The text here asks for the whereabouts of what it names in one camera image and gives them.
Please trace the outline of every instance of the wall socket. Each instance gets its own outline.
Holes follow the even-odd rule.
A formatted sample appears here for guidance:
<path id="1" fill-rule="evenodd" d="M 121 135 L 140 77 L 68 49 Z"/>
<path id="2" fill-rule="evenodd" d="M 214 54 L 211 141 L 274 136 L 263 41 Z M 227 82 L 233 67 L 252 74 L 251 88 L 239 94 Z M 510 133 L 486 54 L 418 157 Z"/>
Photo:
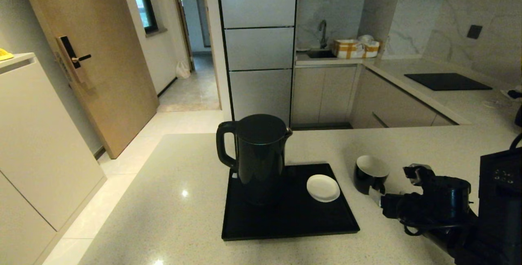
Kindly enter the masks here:
<path id="1" fill-rule="evenodd" d="M 482 31 L 482 26 L 481 25 L 471 25 L 471 27 L 469 27 L 469 31 L 468 31 L 468 38 L 471 38 L 471 39 L 478 39 L 479 38 L 479 35 L 480 35 L 480 32 Z"/>

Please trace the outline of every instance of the kitchen sink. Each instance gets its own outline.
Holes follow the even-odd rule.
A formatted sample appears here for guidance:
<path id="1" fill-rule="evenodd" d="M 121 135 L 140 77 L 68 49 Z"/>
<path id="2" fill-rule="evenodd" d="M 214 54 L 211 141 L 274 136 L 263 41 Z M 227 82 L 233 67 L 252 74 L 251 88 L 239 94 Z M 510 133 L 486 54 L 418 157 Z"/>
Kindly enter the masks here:
<path id="1" fill-rule="evenodd" d="M 309 51 L 306 53 L 310 58 L 335 58 L 336 56 L 331 51 L 321 50 L 321 51 Z"/>

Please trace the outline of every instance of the black tray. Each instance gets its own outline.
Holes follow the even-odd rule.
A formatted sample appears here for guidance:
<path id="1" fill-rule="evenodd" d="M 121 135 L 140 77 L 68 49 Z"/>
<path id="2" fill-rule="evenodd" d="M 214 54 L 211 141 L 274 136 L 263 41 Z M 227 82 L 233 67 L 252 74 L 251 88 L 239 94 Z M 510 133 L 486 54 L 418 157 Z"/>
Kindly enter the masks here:
<path id="1" fill-rule="evenodd" d="M 416 73 L 405 76 L 434 91 L 492 90 L 490 86 L 458 73 Z"/>
<path id="2" fill-rule="evenodd" d="M 314 174 L 336 179 L 329 164 L 287 168 L 292 175 L 280 202 L 272 207 L 256 207 L 245 202 L 240 180 L 233 178 L 230 170 L 221 234 L 224 241 L 348 234 L 360 230 L 343 192 L 336 200 L 321 203 L 306 190 L 306 181 Z"/>

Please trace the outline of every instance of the stainless steel refrigerator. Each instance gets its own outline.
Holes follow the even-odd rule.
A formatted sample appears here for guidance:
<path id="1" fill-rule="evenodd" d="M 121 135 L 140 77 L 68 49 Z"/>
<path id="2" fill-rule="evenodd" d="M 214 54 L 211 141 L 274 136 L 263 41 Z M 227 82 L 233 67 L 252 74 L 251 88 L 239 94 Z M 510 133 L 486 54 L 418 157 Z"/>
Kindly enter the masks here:
<path id="1" fill-rule="evenodd" d="M 234 119 L 290 122 L 296 0 L 220 0 Z"/>

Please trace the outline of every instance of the faucet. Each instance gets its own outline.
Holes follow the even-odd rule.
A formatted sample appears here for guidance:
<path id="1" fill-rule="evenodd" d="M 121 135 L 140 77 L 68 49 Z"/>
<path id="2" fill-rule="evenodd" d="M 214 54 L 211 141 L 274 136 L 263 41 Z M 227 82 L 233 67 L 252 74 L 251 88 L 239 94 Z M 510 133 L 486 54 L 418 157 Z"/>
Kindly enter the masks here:
<path id="1" fill-rule="evenodd" d="M 321 38 L 321 49 L 324 49 L 328 45 L 326 43 L 326 40 L 328 40 L 326 38 L 326 20 L 321 20 L 319 23 L 319 31 L 323 31 L 323 37 Z"/>

